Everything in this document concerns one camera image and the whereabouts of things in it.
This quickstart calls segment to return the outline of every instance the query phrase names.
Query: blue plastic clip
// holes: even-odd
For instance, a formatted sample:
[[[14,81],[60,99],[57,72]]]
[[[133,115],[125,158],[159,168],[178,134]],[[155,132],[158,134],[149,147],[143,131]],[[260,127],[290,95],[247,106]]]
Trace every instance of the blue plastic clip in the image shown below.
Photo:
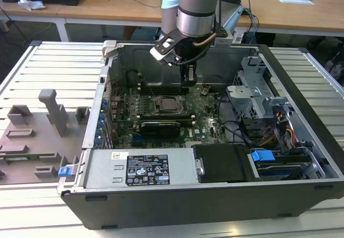
[[[58,175],[59,177],[73,177],[73,167],[61,167]]]
[[[275,161],[274,153],[271,150],[255,150],[251,153],[253,161]]]

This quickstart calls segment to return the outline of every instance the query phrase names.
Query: metal table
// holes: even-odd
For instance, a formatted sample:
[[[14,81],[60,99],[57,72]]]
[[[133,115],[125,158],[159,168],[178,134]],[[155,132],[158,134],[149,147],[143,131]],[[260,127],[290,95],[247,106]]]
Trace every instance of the metal table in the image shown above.
[[[104,65],[101,49],[101,43],[43,42],[40,46],[30,46],[0,85],[2,132],[9,122],[6,114],[14,103],[27,104],[32,112],[45,110],[37,99],[42,88],[60,90],[57,100],[67,111],[74,111],[77,106],[92,106],[100,68]],[[341,86],[310,54],[295,48],[271,48],[271,51],[344,147]],[[282,92],[277,84],[276,89]],[[344,198],[323,201],[297,218],[93,231],[84,228],[63,203],[55,183],[25,184],[15,190],[2,185],[0,215],[0,237],[344,236]]]

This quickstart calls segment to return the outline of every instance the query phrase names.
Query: desk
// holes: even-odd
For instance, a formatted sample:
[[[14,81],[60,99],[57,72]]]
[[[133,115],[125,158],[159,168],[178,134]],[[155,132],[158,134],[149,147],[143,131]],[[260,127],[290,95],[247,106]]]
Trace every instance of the desk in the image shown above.
[[[78,6],[45,4],[42,10],[26,11],[17,3],[3,3],[0,6],[13,20],[53,22],[56,24],[61,41],[69,41],[66,23],[150,26],[161,25],[162,0],[81,0]],[[0,11],[0,20],[7,17]]]
[[[281,3],[279,0],[250,0],[260,21],[259,32],[344,37],[344,0],[313,0],[314,5]],[[248,1],[242,0],[248,8]],[[248,16],[238,22],[246,31]]]
[[[45,21],[57,25],[61,41],[69,41],[66,23],[161,26],[162,0],[81,0],[78,6],[46,4],[43,10],[25,11],[16,3],[0,3],[13,20]],[[251,0],[252,11],[260,20],[259,32],[325,35],[344,37],[344,0],[313,0],[315,5],[287,4],[278,0]],[[243,5],[248,7],[247,0]],[[0,20],[6,16],[0,12]],[[245,32],[250,24],[242,16],[237,32]]]

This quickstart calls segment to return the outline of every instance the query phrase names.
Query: white paper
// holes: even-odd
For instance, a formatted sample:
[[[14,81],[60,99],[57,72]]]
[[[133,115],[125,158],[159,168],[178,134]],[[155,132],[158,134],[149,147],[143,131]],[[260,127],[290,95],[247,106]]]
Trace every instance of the white paper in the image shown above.
[[[279,0],[281,3],[314,4],[308,0]]]
[[[19,0],[18,5],[28,11],[45,8],[41,1]]]

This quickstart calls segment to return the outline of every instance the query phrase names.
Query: warning label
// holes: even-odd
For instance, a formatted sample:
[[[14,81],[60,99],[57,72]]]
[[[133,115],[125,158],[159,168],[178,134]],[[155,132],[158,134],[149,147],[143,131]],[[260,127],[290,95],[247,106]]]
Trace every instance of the warning label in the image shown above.
[[[170,184],[167,155],[128,156],[128,186]]]

